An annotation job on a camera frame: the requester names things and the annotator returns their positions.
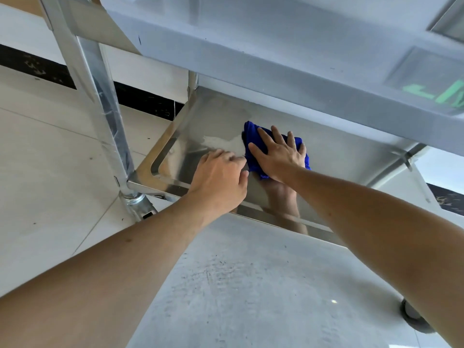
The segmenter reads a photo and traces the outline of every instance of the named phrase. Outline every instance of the tile floor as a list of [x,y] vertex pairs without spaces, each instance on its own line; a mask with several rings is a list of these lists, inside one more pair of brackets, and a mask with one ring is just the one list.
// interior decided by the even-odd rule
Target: tile floor
[[[122,113],[137,165],[169,121]],[[0,67],[0,158],[0,296],[132,223],[75,90]]]

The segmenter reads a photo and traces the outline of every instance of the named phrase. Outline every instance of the metal leg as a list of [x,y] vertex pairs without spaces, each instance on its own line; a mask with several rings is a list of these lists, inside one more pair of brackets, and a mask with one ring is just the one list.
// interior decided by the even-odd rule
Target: metal leg
[[73,33],[67,0],[40,0],[74,84],[85,102],[105,156],[120,188],[120,199],[136,221],[156,213],[144,194],[127,186],[134,171],[113,80],[100,44]]

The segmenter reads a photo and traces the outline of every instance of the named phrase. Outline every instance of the microfiber cloth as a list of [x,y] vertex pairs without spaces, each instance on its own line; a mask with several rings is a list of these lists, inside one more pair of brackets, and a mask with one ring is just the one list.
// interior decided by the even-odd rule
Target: microfiber cloth
[[[249,143],[254,143],[257,147],[261,149],[262,152],[267,154],[267,146],[266,144],[264,144],[264,141],[259,136],[258,128],[259,126],[257,126],[253,122],[245,122],[245,126],[243,127],[242,132],[242,140],[245,145],[245,158],[248,163],[248,169],[250,170],[250,172],[257,172],[259,174],[259,178],[264,179],[269,178],[269,176],[264,173],[263,169],[261,168],[259,163],[256,161],[255,157],[253,156],[252,152],[248,148]],[[272,139],[274,139],[274,136],[272,135],[272,132],[269,129],[263,129],[267,134],[271,136]],[[285,140],[285,142],[287,142],[287,136],[282,134],[282,137]],[[303,140],[301,138],[295,137],[295,143],[297,146],[297,150],[299,150],[301,144],[303,143]],[[304,158],[304,165],[306,169],[310,170],[310,158],[308,157],[308,154],[306,154]]]

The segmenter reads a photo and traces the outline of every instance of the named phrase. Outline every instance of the caster wheel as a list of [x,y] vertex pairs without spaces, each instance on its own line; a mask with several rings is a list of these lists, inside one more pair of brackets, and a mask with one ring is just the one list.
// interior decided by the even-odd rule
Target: caster wheel
[[416,331],[422,333],[435,333],[435,330],[426,320],[409,304],[406,299],[403,299],[399,306],[399,311],[403,319],[408,323],[409,326],[414,328]]

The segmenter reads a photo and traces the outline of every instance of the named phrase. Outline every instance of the person's left hand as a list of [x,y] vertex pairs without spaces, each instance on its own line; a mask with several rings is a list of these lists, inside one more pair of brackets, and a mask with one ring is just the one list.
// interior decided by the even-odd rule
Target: person's left hand
[[242,171],[245,157],[218,149],[198,163],[189,194],[221,216],[236,208],[247,196],[248,171]]

